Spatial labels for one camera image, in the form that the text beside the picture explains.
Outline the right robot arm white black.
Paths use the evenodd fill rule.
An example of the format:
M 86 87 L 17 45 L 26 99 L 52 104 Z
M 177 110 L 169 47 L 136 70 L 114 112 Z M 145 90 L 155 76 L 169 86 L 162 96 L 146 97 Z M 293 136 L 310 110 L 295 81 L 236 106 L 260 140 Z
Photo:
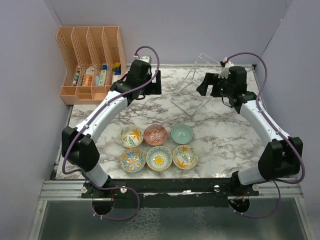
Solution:
M 247 71 L 244 67 L 231 66 L 225 68 L 223 73 L 226 77 L 207 72 L 197 92 L 205 96 L 208 87 L 212 86 L 212 97 L 228 98 L 230 107 L 250 123 L 265 146 L 255 166 L 232 175 L 235 180 L 229 184 L 230 191 L 240 196 L 250 184 L 298 174 L 302 170 L 302 140 L 281 130 L 263 108 L 257 95 L 247 90 Z

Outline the white card box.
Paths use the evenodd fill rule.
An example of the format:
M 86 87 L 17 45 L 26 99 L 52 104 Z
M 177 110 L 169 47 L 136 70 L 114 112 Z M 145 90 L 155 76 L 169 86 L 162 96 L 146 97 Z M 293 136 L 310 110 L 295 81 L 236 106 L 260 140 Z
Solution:
M 121 73 L 115 72 L 112 77 L 112 83 L 115 83 L 116 81 L 120 80 L 122 78 Z

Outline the blue orange floral bowl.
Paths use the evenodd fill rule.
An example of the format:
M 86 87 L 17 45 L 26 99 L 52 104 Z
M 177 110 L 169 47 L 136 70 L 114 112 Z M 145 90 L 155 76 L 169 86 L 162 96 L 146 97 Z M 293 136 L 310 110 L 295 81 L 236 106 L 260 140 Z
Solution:
M 146 164 L 146 155 L 139 148 L 129 148 L 120 156 L 120 166 L 127 173 L 137 173 Z

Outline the teal green bowl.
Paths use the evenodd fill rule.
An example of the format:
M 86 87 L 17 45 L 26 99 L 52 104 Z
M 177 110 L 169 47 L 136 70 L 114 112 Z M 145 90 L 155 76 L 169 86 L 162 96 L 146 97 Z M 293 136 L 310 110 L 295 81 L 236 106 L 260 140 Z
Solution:
M 187 124 L 176 124 L 170 132 L 172 140 L 180 145 L 186 145 L 194 138 L 192 128 Z

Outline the blue yellow sun bowl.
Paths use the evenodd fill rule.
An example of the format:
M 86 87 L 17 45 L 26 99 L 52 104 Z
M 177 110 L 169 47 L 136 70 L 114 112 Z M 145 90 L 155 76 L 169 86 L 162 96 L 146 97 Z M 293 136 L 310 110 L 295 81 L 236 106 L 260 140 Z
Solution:
M 146 154 L 146 163 L 153 171 L 168 169 L 173 161 L 172 152 L 165 146 L 154 146 Z

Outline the mint green box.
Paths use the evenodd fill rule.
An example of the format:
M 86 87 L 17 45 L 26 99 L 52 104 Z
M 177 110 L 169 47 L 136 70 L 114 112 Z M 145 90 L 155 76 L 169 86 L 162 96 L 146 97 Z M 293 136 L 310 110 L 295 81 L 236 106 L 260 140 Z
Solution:
M 99 75 L 95 77 L 96 86 L 104 86 L 107 78 L 107 70 L 101 70 Z

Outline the aluminium frame rail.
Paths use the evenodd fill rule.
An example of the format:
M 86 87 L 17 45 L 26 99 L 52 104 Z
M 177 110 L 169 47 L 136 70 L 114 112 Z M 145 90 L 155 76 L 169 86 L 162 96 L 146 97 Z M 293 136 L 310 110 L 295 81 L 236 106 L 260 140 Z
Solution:
M 42 184 L 39 201 L 81 201 L 82 187 L 84 180 L 45 180 Z M 286 184 L 277 182 L 262 183 L 258 185 L 258 195 L 249 196 L 246 199 L 276 199 L 282 198 L 303 198 L 304 194 L 299 184 Z

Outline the peach plastic file organizer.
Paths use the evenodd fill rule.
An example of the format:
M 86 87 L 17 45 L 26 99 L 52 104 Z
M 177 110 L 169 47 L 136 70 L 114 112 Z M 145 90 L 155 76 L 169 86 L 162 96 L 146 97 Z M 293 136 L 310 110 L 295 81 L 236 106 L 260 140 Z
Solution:
M 113 64 L 120 62 L 121 76 L 126 73 L 125 51 L 118 26 L 63 26 L 56 33 L 66 74 L 60 97 L 67 105 L 99 104 L 109 92 L 113 75 Z M 94 67 L 91 86 L 82 86 L 87 68 Z M 96 76 L 107 70 L 105 84 L 96 86 Z M 76 86 L 72 85 L 74 76 L 80 71 Z

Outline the small dark bottle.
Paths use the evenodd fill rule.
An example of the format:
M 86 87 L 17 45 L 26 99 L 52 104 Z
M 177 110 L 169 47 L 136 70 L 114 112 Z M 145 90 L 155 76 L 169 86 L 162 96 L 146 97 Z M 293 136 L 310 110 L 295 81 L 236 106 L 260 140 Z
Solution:
M 73 81 L 72 81 L 72 85 L 73 85 L 73 86 L 76 86 L 76 85 L 78 84 L 79 77 L 80 77 L 80 71 L 78 70 L 78 71 L 75 73 L 74 78 L 73 78 Z

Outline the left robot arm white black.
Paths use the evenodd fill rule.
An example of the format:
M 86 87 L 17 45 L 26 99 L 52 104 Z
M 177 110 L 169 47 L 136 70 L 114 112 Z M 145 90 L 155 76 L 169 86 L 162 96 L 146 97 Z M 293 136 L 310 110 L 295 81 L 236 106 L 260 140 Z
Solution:
M 61 136 L 63 165 L 71 163 L 94 185 L 97 196 L 106 197 L 111 190 L 110 176 L 99 164 L 100 154 L 96 143 L 111 121 L 134 100 L 146 95 L 160 95 L 161 73 L 152 73 L 151 57 L 137 57 L 128 73 L 111 85 L 100 105 L 75 127 L 66 126 Z

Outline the yellow black toy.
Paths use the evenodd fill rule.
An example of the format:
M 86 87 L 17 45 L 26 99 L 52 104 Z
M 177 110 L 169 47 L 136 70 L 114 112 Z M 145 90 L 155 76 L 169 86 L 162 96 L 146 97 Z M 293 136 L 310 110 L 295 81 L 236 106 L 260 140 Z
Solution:
M 121 64 L 120 62 L 115 62 L 113 65 L 112 65 L 112 71 L 113 72 L 121 72 Z

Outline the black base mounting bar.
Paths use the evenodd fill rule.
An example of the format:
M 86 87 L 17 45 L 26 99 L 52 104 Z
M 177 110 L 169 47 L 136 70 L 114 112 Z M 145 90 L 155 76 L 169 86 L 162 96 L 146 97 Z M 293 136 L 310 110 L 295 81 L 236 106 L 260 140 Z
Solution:
M 228 198 L 258 196 L 253 186 L 234 186 L 230 178 L 112 179 L 104 189 L 84 183 L 83 199 L 114 201 L 116 208 L 228 207 Z

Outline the white bowl orange flower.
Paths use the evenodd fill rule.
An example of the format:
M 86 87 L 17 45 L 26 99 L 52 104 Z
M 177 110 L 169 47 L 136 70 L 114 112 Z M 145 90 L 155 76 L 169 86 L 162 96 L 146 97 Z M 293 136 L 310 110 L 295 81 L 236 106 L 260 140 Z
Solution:
M 135 148 L 139 146 L 144 140 L 143 131 L 135 125 L 124 127 L 119 134 L 119 141 L 121 145 L 126 148 Z

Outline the white bowl orange leaves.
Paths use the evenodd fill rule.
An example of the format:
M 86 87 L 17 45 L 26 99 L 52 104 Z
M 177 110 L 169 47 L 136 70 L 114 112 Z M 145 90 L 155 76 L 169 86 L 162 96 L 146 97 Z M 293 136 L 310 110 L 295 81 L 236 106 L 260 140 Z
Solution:
M 182 170 L 194 168 L 199 160 L 198 153 L 188 144 L 179 145 L 172 153 L 173 163 Z

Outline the orange white box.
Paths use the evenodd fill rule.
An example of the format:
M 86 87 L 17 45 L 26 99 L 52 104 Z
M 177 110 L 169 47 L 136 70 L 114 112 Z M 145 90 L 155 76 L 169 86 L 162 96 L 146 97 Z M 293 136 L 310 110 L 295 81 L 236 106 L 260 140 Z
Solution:
M 85 70 L 82 80 L 82 86 L 91 86 L 94 78 L 95 68 L 93 65 Z

